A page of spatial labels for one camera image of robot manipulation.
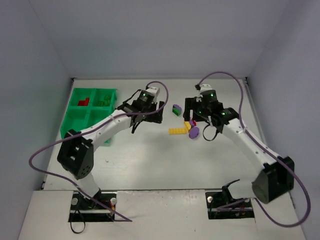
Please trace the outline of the green curved lego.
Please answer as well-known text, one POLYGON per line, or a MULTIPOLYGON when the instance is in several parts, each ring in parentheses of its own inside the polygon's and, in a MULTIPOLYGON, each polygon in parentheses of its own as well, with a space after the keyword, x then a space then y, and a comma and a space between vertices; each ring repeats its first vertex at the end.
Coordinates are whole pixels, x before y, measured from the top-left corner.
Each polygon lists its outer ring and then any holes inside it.
POLYGON ((105 95, 104 98, 103 98, 103 100, 106 101, 106 102, 110 102, 111 99, 112 99, 112 96, 109 95, 109 94, 105 95))
POLYGON ((173 114, 179 117, 182 114, 182 109, 180 107, 173 106, 172 112, 173 114))

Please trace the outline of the green lego brick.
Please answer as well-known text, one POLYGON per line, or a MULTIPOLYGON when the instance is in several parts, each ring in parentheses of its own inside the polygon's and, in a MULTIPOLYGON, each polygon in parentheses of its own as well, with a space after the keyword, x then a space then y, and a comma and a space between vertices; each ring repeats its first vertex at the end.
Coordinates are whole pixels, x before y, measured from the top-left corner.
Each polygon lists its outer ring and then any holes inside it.
POLYGON ((105 105, 104 101, 98 101, 96 104, 97 107, 103 107, 104 105, 105 105))

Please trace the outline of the red lego block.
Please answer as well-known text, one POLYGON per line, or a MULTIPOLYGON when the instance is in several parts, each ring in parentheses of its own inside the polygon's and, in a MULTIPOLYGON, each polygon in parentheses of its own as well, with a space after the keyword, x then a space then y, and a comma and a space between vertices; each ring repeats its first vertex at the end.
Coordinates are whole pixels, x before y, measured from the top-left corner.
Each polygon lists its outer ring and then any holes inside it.
POLYGON ((83 102, 83 106, 88 106, 89 105, 89 101, 90 101, 90 98, 89 97, 86 97, 84 102, 83 102))

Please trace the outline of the red lego brick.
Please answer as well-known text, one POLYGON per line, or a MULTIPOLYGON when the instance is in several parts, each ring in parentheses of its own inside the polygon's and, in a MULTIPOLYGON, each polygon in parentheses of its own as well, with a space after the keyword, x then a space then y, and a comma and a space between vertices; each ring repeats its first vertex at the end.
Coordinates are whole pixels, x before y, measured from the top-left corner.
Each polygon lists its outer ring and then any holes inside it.
POLYGON ((77 105, 80 107, 87 106, 87 102, 85 100, 79 100, 77 105))

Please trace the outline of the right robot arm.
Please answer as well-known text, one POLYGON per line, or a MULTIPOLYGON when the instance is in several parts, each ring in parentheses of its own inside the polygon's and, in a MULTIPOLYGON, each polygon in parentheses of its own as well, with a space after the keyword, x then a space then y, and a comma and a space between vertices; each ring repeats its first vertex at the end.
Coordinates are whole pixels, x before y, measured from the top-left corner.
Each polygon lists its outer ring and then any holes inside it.
POLYGON ((281 157, 260 140, 252 140, 250 131, 241 125, 239 113, 231 107, 225 108, 218 101, 215 90, 187 97, 184 101, 183 118, 187 121, 206 122, 214 127, 218 134, 238 147, 257 172, 251 183, 242 182, 228 190, 228 197, 255 197, 268 204, 294 188, 294 161, 288 156, 281 157))

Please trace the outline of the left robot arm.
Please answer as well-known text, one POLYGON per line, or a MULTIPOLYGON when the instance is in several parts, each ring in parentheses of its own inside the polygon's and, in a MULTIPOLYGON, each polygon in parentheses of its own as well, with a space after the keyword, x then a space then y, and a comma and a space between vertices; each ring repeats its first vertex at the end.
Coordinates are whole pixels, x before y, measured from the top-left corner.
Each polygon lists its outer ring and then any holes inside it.
POLYGON ((105 141, 112 138, 117 133, 131 128, 134 133, 142 122, 160 124, 163 119, 163 110, 157 107, 164 105, 163 101, 157 102, 160 89, 148 87, 142 90, 136 100, 131 104, 124 101, 114 112, 98 123, 81 131, 70 129, 65 134, 65 138, 78 134, 87 133, 107 122, 95 132, 64 141, 57 155, 57 161, 75 179, 76 184, 86 193, 84 198, 92 197, 101 200, 101 189, 96 184, 91 171, 94 167, 94 152, 102 146, 105 141), (150 113, 150 115, 130 115, 130 113, 150 113))

